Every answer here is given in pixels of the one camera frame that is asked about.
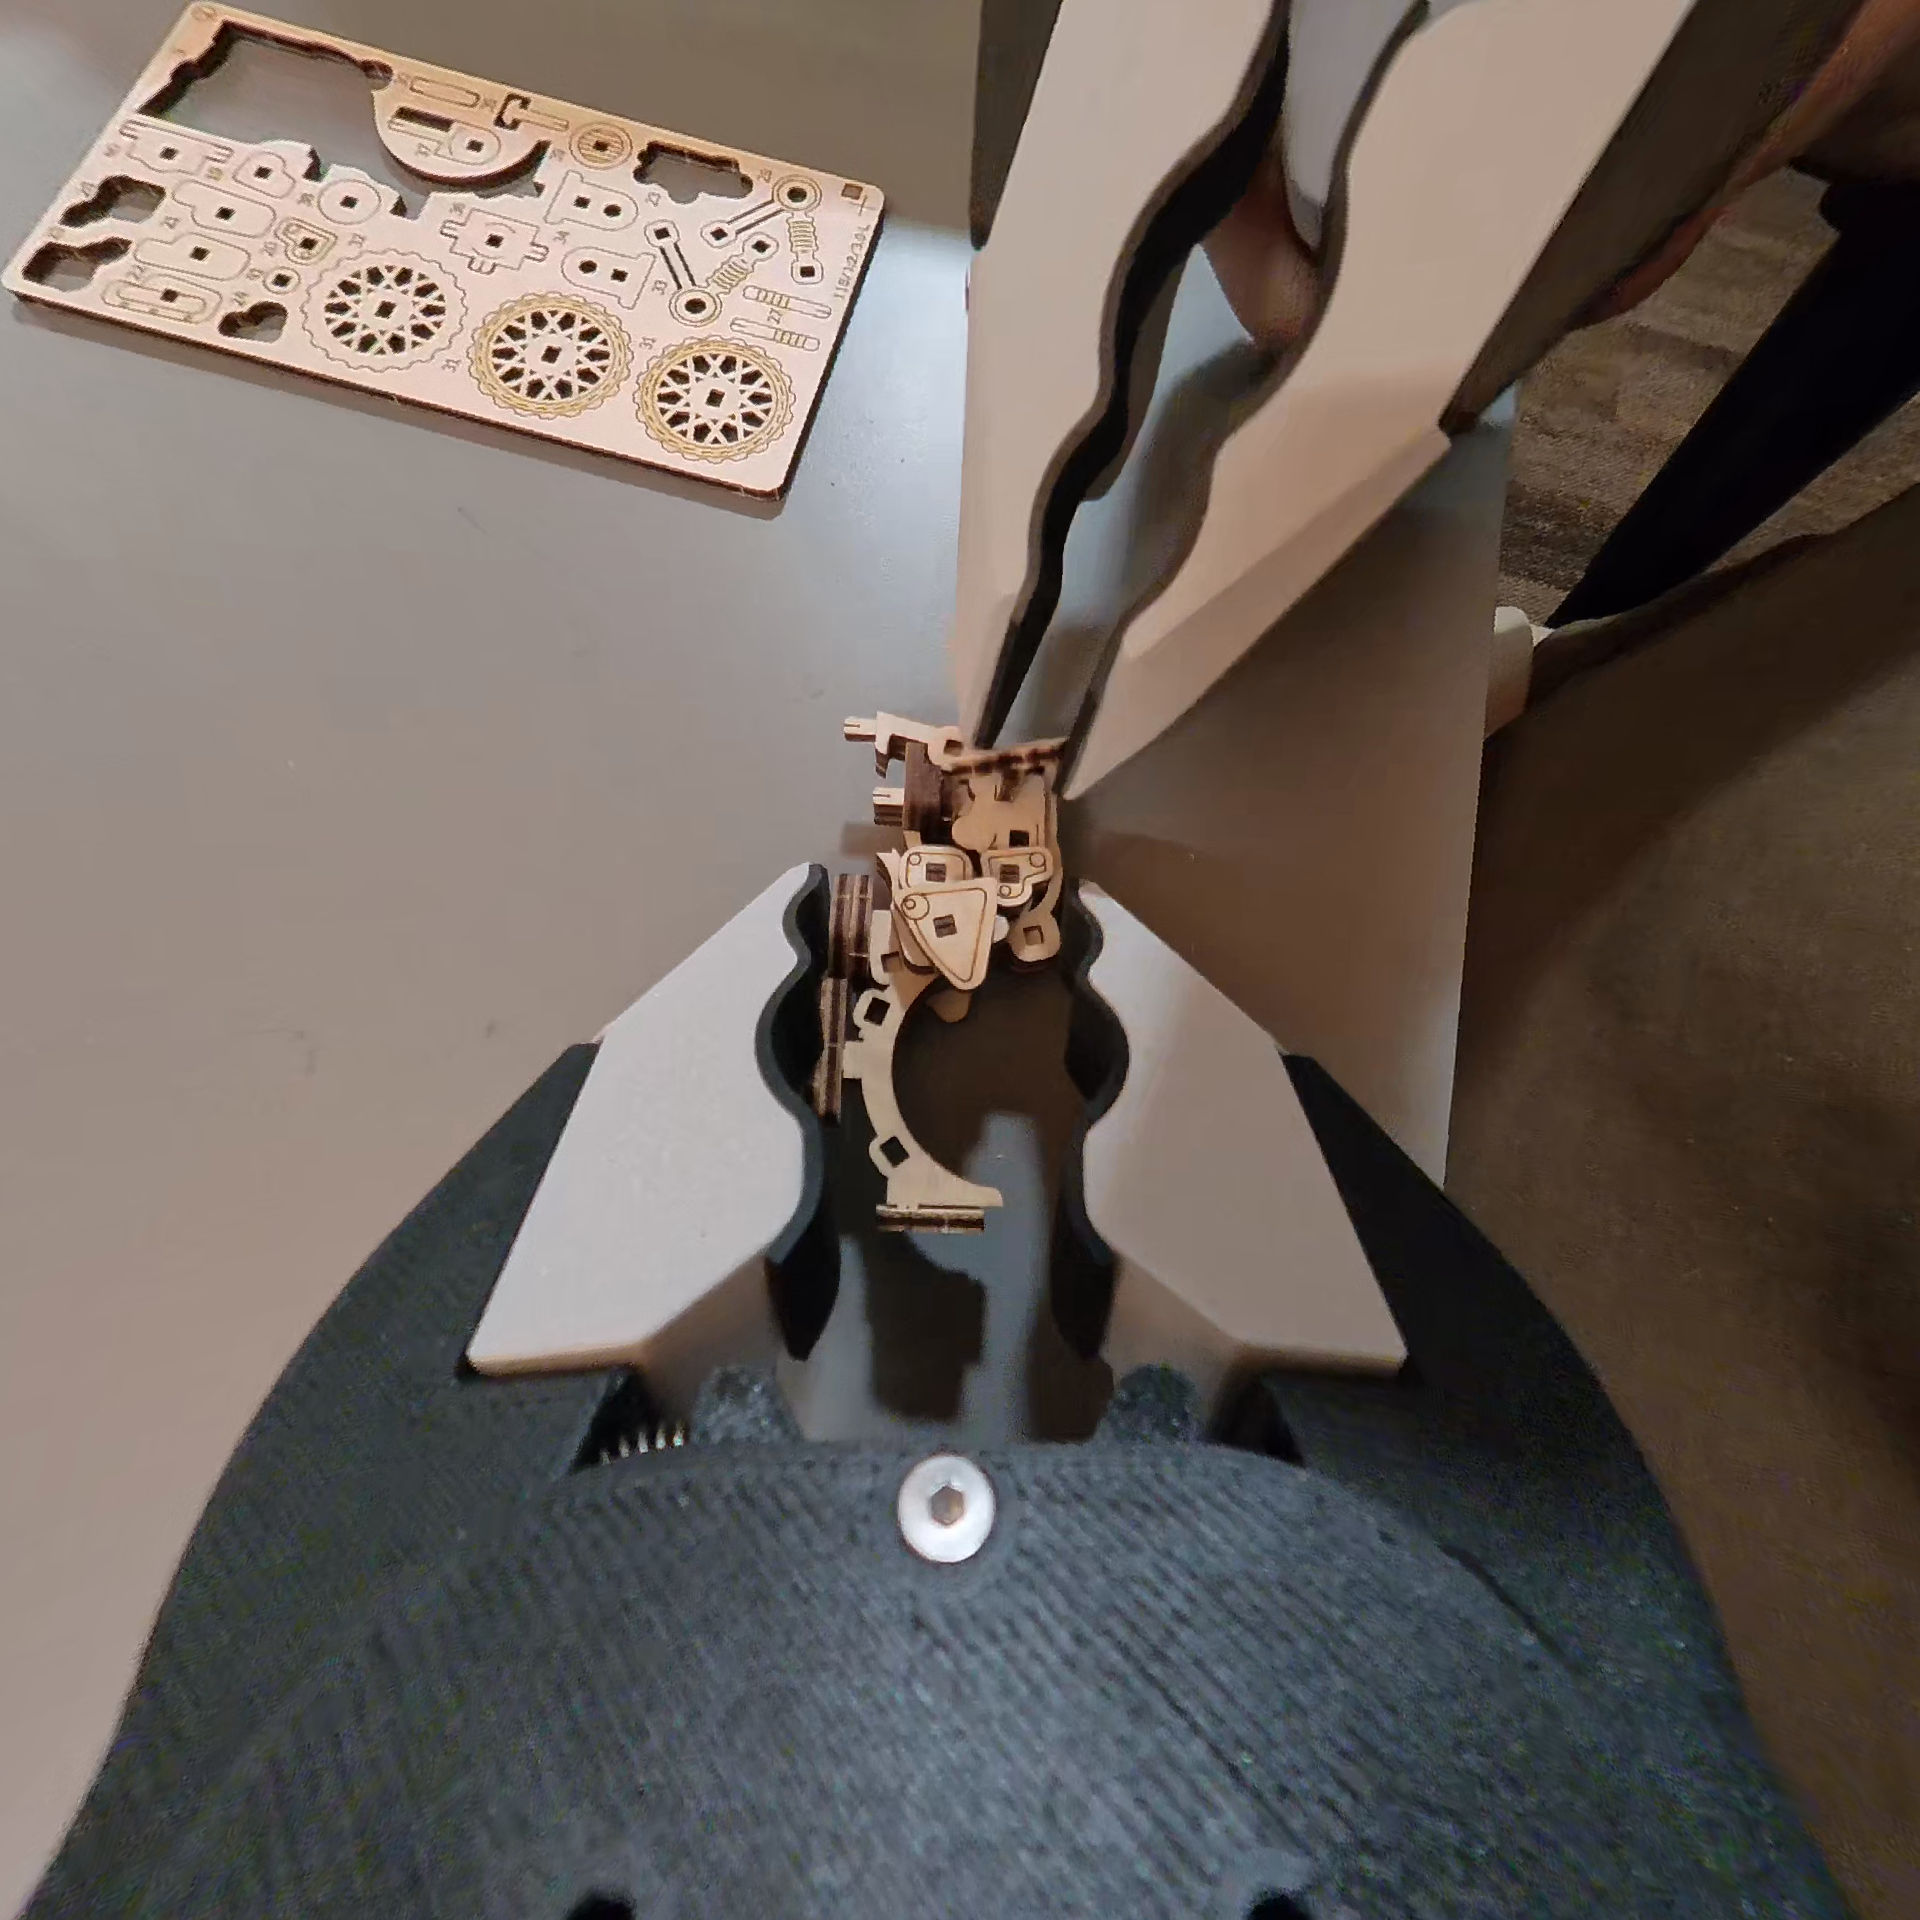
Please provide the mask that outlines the person's right hand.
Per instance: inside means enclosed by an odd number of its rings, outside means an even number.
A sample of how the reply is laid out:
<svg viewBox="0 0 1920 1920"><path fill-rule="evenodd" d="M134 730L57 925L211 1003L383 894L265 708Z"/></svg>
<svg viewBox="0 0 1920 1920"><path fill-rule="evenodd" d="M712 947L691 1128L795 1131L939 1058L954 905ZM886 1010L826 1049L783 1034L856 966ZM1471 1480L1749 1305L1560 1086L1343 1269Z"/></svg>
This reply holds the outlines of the person's right hand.
<svg viewBox="0 0 1920 1920"><path fill-rule="evenodd" d="M1208 238L1208 258L1237 323L1267 352L1294 347L1326 299L1317 253L1299 235L1282 156L1262 157Z"/></svg>

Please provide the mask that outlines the wooden model assembly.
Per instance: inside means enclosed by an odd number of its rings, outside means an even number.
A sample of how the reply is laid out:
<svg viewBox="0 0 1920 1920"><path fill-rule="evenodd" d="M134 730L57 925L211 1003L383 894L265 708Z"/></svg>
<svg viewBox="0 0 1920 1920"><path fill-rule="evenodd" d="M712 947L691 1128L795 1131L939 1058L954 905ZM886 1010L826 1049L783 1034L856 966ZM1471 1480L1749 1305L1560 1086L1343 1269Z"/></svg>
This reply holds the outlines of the wooden model assembly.
<svg viewBox="0 0 1920 1920"><path fill-rule="evenodd" d="M1030 774L1013 797L986 802L963 786L966 805L949 813L939 758L982 749L957 728L880 712L850 715L845 733L874 747L878 774L902 763L904 779L871 794L875 825L896 829L874 859L875 875L833 883L809 1101L822 1121L840 1121L847 1084L858 1084L886 1184L875 1210L886 1233L982 1233L1001 1194L946 1169L912 1137L896 1094L896 1051L922 1005L963 1019L998 958L1039 969L1058 956L1069 747L1055 779Z"/></svg>

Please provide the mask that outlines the wooden puzzle sheet with wheels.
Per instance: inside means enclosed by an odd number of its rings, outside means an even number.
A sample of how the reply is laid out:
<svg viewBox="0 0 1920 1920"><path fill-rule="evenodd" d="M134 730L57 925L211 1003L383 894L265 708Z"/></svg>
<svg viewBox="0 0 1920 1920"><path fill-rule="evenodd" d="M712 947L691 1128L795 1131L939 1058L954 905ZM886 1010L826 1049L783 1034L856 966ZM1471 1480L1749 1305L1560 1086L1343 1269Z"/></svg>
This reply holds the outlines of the wooden puzzle sheet with wheels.
<svg viewBox="0 0 1920 1920"><path fill-rule="evenodd" d="M173 116L245 41L351 69L409 182ZM24 299L779 499L875 182L227 4L181 13L6 269Z"/></svg>

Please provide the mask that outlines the black chair base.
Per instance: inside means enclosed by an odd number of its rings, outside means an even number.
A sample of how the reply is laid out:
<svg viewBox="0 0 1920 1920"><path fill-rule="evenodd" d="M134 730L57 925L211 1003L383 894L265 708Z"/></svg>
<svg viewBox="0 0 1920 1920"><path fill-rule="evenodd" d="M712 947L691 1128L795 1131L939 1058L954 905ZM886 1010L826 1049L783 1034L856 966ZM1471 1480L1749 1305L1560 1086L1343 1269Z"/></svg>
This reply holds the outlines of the black chair base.
<svg viewBox="0 0 1920 1920"><path fill-rule="evenodd" d="M1829 252L1650 477L1560 629L1642 608L1721 560L1918 389L1918 182L1841 176Z"/></svg>

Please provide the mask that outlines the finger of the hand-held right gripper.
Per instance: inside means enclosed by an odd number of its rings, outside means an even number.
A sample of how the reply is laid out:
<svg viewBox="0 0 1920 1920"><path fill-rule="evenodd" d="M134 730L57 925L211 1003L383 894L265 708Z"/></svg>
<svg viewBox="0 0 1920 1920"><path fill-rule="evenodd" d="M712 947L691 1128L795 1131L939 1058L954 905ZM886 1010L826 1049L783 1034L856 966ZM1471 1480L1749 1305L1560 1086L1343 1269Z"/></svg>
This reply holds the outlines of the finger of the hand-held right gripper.
<svg viewBox="0 0 1920 1920"><path fill-rule="evenodd" d="M967 308L957 701L993 742L1058 605L1072 517L1130 432L1171 273L1281 115L1278 2L1062 4Z"/></svg>
<svg viewBox="0 0 1920 1920"><path fill-rule="evenodd" d="M1191 552L1118 637L1069 797L1191 708L1447 453L1457 389L1687 13L1465 4L1395 53L1350 148L1317 329L1224 442Z"/></svg>

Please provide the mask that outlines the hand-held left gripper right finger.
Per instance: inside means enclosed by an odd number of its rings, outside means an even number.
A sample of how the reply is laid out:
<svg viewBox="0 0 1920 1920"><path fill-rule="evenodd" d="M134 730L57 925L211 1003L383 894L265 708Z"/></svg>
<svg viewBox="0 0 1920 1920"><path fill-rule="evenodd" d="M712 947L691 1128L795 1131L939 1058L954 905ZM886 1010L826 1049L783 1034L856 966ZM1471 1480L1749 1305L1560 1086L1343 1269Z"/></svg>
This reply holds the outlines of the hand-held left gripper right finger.
<svg viewBox="0 0 1920 1920"><path fill-rule="evenodd" d="M1117 1377L1390 1377L1407 1342L1282 1046L1095 884L1072 925L1069 1070L1086 1100L1051 1309Z"/></svg>

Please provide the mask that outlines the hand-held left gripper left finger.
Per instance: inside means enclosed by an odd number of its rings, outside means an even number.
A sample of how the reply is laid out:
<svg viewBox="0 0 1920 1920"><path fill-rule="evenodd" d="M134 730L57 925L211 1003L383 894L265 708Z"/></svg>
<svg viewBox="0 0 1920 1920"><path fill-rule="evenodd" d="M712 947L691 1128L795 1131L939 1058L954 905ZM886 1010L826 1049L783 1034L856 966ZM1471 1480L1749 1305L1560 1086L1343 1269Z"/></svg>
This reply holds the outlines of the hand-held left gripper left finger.
<svg viewBox="0 0 1920 1920"><path fill-rule="evenodd" d="M783 873L599 1036L495 1282L479 1373L770 1366L773 1264L826 1196L822 1123L778 1062L813 1005L827 873Z"/></svg>

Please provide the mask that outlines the grey desk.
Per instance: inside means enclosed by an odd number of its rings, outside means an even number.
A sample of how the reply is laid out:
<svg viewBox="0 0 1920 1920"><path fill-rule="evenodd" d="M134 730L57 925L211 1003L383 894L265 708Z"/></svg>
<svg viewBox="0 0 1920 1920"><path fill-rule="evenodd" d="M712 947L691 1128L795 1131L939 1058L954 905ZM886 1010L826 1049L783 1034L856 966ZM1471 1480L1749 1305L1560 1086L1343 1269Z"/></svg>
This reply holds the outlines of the grey desk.
<svg viewBox="0 0 1920 1920"><path fill-rule="evenodd" d="M949 712L976 4L243 4L875 182L785 501L6 293L6 1915L229 1453L355 1269ZM1440 1173L1495 411L1153 755L1083 859ZM858 1227L834 1434L1081 1434L1039 1326L1069 996L920 1030L982 1237Z"/></svg>

